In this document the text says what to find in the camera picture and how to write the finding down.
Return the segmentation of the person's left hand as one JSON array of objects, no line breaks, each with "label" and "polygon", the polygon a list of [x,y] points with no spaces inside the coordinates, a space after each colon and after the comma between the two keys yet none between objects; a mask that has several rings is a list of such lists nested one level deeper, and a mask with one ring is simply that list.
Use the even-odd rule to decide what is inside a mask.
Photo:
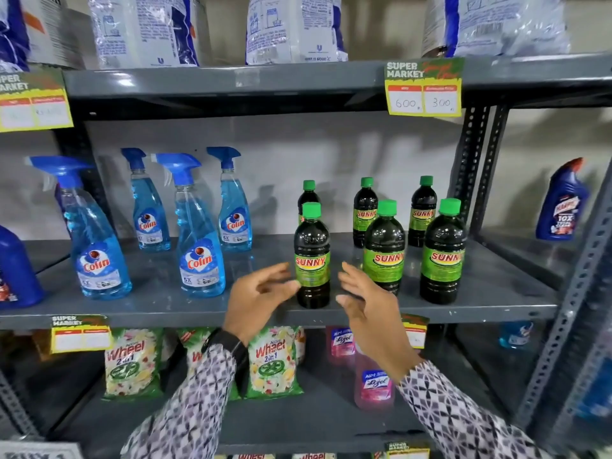
[{"label": "person's left hand", "polygon": [[270,284],[289,280],[293,279],[288,262],[258,269],[239,278],[232,286],[222,329],[248,346],[281,305],[271,305]]}]

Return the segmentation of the person's right hand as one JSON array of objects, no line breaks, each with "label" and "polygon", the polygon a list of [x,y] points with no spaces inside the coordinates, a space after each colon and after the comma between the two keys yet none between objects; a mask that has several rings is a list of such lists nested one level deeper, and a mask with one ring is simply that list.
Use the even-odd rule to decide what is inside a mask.
[{"label": "person's right hand", "polygon": [[397,297],[350,263],[342,262],[341,267],[342,290],[359,299],[359,320],[349,321],[354,342],[400,385],[423,359],[409,342]]}]

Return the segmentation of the person's left forearm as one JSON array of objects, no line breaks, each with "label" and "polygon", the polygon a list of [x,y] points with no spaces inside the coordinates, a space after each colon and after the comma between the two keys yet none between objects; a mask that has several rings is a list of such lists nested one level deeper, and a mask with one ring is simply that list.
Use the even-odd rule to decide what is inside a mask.
[{"label": "person's left forearm", "polygon": [[195,372],[130,434],[120,459],[214,459],[236,370],[231,351],[210,345]]}]

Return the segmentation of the person's right forearm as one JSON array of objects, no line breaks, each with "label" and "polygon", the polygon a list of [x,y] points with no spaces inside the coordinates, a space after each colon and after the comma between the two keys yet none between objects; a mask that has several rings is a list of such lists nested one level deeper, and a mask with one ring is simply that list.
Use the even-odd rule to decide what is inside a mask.
[{"label": "person's right forearm", "polygon": [[520,428],[482,408],[429,361],[398,385],[444,459],[554,459]]}]

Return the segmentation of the pink floor cleaner bottle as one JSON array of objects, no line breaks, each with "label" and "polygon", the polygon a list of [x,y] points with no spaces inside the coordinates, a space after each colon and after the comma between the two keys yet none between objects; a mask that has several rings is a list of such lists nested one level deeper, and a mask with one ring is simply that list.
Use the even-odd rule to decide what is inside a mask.
[{"label": "pink floor cleaner bottle", "polygon": [[327,358],[333,365],[353,368],[355,362],[355,345],[352,330],[349,327],[327,326],[325,328]]},{"label": "pink floor cleaner bottle", "polygon": [[365,355],[357,343],[354,355],[354,401],[366,411],[391,409],[395,386],[390,376],[373,359]]}]

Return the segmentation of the green floral detergent packet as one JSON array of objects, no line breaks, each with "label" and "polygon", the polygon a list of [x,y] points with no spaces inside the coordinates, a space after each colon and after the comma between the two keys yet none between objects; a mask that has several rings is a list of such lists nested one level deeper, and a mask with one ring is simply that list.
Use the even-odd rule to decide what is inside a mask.
[{"label": "green floral detergent packet", "polygon": [[163,330],[111,330],[105,351],[105,401],[131,401],[161,396],[160,364]]},{"label": "green floral detergent packet", "polygon": [[265,327],[248,346],[249,368],[245,398],[267,400],[301,395],[297,381],[297,327]]},{"label": "green floral detergent packet", "polygon": [[186,381],[194,376],[203,358],[203,347],[206,346],[216,327],[179,328],[177,330],[181,345],[186,350]]}]

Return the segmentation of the yellow green price tag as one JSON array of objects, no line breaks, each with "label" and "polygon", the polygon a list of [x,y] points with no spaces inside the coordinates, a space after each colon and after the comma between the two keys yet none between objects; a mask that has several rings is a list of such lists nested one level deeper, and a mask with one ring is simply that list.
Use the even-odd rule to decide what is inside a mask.
[{"label": "yellow green price tag", "polygon": [[0,133],[73,126],[63,71],[0,73]]},{"label": "yellow green price tag", "polygon": [[423,316],[402,313],[402,324],[411,346],[419,353],[425,348],[427,327],[430,319]]},{"label": "yellow green price tag", "polygon": [[461,57],[387,62],[384,91],[388,114],[461,117],[464,64]]},{"label": "yellow green price tag", "polygon": [[430,459],[430,448],[412,447],[405,441],[387,442],[384,459]]},{"label": "yellow green price tag", "polygon": [[105,351],[110,349],[112,344],[113,337],[107,316],[51,316],[51,354]]}]

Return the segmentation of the small light blue bottle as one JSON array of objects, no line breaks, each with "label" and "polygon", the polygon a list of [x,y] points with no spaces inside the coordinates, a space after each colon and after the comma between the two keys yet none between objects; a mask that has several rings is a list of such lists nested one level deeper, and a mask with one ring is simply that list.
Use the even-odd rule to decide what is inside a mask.
[{"label": "small light blue bottle", "polygon": [[533,321],[513,321],[500,324],[498,343],[506,349],[524,349],[530,342]]}]

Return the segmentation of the grey metal shelf rack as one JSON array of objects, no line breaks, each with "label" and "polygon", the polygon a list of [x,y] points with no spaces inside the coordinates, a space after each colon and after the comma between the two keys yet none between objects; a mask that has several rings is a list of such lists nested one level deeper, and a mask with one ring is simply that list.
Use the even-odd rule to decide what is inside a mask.
[{"label": "grey metal shelf rack", "polygon": [[[612,108],[612,54],[593,53],[537,57],[491,59],[471,57],[463,67],[462,103],[469,105],[463,133],[456,150],[450,181],[450,194],[457,194],[466,203],[474,193],[475,174],[485,135],[486,110],[497,106],[495,129],[500,133],[494,142],[492,133],[487,155],[491,154],[491,169],[483,169],[473,208],[474,241],[480,229],[480,214],[484,215],[488,200],[488,184],[496,164],[497,142],[501,142],[502,121],[509,109],[555,108]],[[235,117],[243,115],[283,115],[305,113],[369,112],[386,108],[384,72],[386,62],[355,61],[320,64],[280,64],[262,67],[207,67],[200,69],[133,69],[128,71],[67,71],[64,73],[68,99],[81,121],[128,121],[189,119],[200,117]],[[407,303],[404,312],[428,316],[435,323],[483,323],[509,321],[511,317],[548,319],[559,317],[559,324],[571,326],[574,316],[561,311],[561,304],[552,301],[543,279],[535,269],[520,266],[506,257],[494,257],[484,243],[476,244],[476,257],[495,265],[492,277],[499,279],[486,286],[475,275],[467,277],[465,293],[460,294],[458,311],[448,311],[440,305],[426,303],[417,296],[416,288],[402,296]],[[75,286],[67,285],[67,259],[50,262],[42,271],[42,278],[53,285],[48,298],[31,308],[0,311],[0,331],[35,330],[51,327],[52,317],[76,311],[83,314],[84,297]],[[189,308],[187,296],[170,290],[170,282],[157,286],[139,285],[135,298],[108,302],[100,313],[115,327],[182,327],[188,324],[214,324],[222,320],[225,307],[221,297],[212,299],[210,308]],[[548,294],[527,294],[546,291]],[[312,316],[297,304],[279,311],[272,324],[322,327],[340,322],[344,317],[336,305],[312,311]],[[388,442],[428,441],[426,434],[417,430],[415,419],[406,424],[408,430],[372,430],[359,432],[347,425],[324,426],[317,413],[325,407],[341,407],[338,393],[307,373],[307,382],[315,383],[313,395],[305,401],[282,401],[281,408],[303,409],[307,421],[298,431],[290,432],[290,425],[281,421],[272,426],[253,427],[242,431],[239,421],[247,414],[261,414],[266,410],[255,401],[238,403],[230,409],[226,420],[229,431],[219,443],[219,453],[227,455],[295,452],[374,452]]]}]

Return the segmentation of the grey slotted metal rack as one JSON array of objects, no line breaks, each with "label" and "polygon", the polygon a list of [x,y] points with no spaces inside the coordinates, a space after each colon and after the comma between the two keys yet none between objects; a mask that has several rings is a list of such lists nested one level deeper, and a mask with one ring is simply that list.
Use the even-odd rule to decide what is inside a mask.
[{"label": "grey slotted metal rack", "polygon": [[572,426],[612,343],[612,159],[559,294],[561,304],[514,420],[540,446],[566,455],[584,450]]}]

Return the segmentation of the blue toilet cleaner bottle red cap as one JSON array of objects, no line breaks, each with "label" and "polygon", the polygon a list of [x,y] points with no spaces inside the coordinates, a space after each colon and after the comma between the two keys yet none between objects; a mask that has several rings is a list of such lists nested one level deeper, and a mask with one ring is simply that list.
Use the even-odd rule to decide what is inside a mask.
[{"label": "blue toilet cleaner bottle red cap", "polygon": [[590,197],[588,187],[578,178],[583,163],[582,157],[570,160],[550,177],[535,229],[536,239],[573,239],[582,211]]}]

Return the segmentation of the white blue detergent bag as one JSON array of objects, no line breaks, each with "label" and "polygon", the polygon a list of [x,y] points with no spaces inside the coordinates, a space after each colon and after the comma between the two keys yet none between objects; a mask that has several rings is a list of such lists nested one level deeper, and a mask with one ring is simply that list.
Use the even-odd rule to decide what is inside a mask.
[{"label": "white blue detergent bag", "polygon": [[347,61],[341,0],[249,0],[246,65]]},{"label": "white blue detergent bag", "polygon": [[568,53],[562,0],[427,0],[422,57]]},{"label": "white blue detergent bag", "polygon": [[101,69],[199,67],[210,60],[201,0],[88,0]]}]

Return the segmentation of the dark blue cleaner bottle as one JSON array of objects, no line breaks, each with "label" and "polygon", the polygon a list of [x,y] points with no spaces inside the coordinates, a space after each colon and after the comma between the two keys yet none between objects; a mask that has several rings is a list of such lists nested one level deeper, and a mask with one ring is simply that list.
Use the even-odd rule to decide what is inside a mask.
[{"label": "dark blue cleaner bottle", "polygon": [[44,296],[25,245],[0,225],[0,310],[32,307]]}]

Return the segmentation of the white orange detergent bag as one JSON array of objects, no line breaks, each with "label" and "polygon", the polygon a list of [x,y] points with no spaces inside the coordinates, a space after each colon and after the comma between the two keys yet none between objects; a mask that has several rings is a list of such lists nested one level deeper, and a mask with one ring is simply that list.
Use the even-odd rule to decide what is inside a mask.
[{"label": "white orange detergent bag", "polygon": [[29,40],[29,65],[83,69],[65,0],[19,0]]}]

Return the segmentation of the dark blue detergent bag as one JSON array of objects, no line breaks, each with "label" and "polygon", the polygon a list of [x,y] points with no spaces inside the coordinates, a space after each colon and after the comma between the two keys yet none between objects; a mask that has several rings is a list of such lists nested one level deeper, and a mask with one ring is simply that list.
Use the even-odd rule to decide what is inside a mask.
[{"label": "dark blue detergent bag", "polygon": [[30,44],[19,0],[0,0],[0,72],[29,71]]}]

